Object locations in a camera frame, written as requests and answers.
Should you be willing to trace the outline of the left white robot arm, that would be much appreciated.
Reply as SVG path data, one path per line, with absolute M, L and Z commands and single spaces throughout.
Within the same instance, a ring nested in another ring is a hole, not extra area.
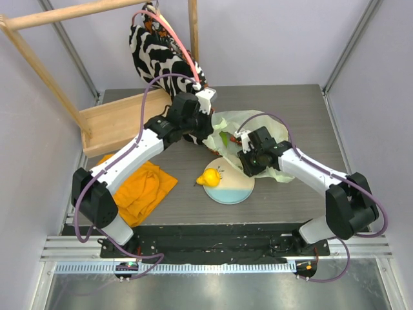
M 203 141 L 211 135 L 212 102 L 217 93 L 205 88 L 197 94 L 176 95 L 165 115 L 150 118 L 127 145 L 104 163 L 87 171 L 79 168 L 72 178 L 72 205 L 115 242 L 125 258 L 136 253 L 133 231 L 122 219 L 113 195 L 144 163 L 161 154 L 183 136 Z

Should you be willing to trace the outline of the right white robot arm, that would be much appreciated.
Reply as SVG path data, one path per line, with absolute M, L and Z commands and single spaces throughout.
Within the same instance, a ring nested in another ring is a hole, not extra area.
M 367 179 L 347 175 L 306 157 L 289 141 L 276 141 L 266 127 L 235 134 L 242 149 L 237 156 L 247 176 L 272 168 L 287 173 L 325 199 L 325 215 L 304 223 L 291 239 L 295 253 L 308 254 L 315 243 L 329 238 L 347 240 L 379 217 Z

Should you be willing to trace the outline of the cream and blue ceramic plate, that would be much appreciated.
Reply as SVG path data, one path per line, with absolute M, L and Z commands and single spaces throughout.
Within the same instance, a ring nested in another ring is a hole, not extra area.
M 216 187 L 202 184 L 206 194 L 215 202 L 234 205 L 245 201 L 252 194 L 255 179 L 234 168 L 226 159 L 217 158 L 211 161 L 200 178 L 204 177 L 208 169 L 217 170 L 221 177 Z

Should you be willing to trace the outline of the yellow fake pear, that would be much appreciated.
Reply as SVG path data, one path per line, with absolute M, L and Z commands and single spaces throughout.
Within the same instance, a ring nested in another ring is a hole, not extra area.
M 217 187 L 221 181 L 221 175 L 217 169 L 207 168 L 197 178 L 196 183 L 205 187 Z

